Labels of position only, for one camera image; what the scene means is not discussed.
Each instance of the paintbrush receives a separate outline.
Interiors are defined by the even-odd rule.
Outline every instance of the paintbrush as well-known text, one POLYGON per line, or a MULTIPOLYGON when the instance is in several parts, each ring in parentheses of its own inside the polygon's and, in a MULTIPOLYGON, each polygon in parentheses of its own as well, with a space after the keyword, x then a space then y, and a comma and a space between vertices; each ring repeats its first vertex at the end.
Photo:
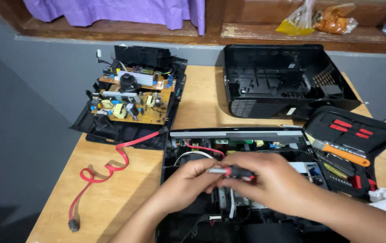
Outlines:
POLYGON ((326 141, 314 138, 308 133, 306 133, 306 135, 307 135, 307 139, 311 143, 311 146, 317 150, 333 153, 343 159, 349 160, 352 163, 358 164, 360 166, 367 167, 370 165, 370 161, 366 158, 363 158, 356 154, 339 149, 340 146, 336 144, 332 144, 331 142, 326 142, 326 141))

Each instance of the table surface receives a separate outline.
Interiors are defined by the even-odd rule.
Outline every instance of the table surface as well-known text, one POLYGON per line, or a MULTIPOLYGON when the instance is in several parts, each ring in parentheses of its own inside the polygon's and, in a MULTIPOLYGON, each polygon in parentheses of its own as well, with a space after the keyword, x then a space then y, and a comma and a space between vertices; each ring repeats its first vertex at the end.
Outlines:
MULTIPOLYGON (((222 67, 187 66, 186 75, 173 129, 293 124, 292 120, 230 116, 222 67)), ((371 117, 364 104, 353 112, 371 117)), ((131 147, 125 148, 125 151, 130 165, 123 171, 115 172, 108 181, 91 185, 81 197, 74 211, 75 218, 80 215, 81 228, 79 232, 72 233, 67 226, 69 207, 87 184, 79 177, 79 172, 88 167, 95 170, 96 176, 101 179, 108 175, 104 164, 123 162, 115 146, 87 142, 83 134, 27 242, 106 243, 160 183, 163 151, 131 147)), ((377 184, 386 187, 386 150, 376 158, 375 169, 377 184)))

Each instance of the food in plastic bag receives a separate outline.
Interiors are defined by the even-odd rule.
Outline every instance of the food in plastic bag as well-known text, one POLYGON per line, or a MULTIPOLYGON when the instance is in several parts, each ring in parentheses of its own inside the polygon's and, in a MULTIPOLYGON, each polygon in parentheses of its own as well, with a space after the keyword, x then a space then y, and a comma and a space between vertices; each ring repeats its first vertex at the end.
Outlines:
POLYGON ((350 33, 358 25, 354 18, 342 18, 355 9, 355 4, 346 3, 325 9, 313 27, 330 34, 350 33))
POLYGON ((276 31, 293 36, 306 36, 314 31, 311 26, 314 0, 305 0, 304 4, 287 17, 276 31))

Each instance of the person's hands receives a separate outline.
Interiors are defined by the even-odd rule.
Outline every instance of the person's hands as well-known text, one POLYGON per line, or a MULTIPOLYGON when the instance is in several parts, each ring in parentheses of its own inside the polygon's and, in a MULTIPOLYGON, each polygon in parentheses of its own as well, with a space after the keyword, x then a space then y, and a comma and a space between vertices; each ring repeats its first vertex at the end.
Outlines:
POLYGON ((189 206, 201 192, 211 193, 220 174, 206 173, 217 164, 215 159, 191 160, 181 166, 153 194, 153 203, 166 213, 189 206))
POLYGON ((224 158, 222 167, 237 165, 256 174, 255 184, 237 179, 223 179, 217 186, 231 187, 242 196, 275 211, 303 217, 321 190, 278 153, 236 152, 224 158))

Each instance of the cable connector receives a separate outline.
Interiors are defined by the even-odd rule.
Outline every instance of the cable connector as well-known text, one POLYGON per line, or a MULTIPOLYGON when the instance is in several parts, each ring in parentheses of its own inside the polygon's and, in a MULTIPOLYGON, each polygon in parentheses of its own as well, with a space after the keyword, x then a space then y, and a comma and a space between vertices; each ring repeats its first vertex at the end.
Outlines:
POLYGON ((167 127, 162 127, 161 129, 158 130, 159 134, 167 133, 169 129, 167 127))
POLYGON ((79 231, 79 224, 78 224, 78 222, 76 221, 76 219, 71 219, 71 220, 69 220, 69 229, 70 229, 72 232, 78 232, 78 231, 79 231))

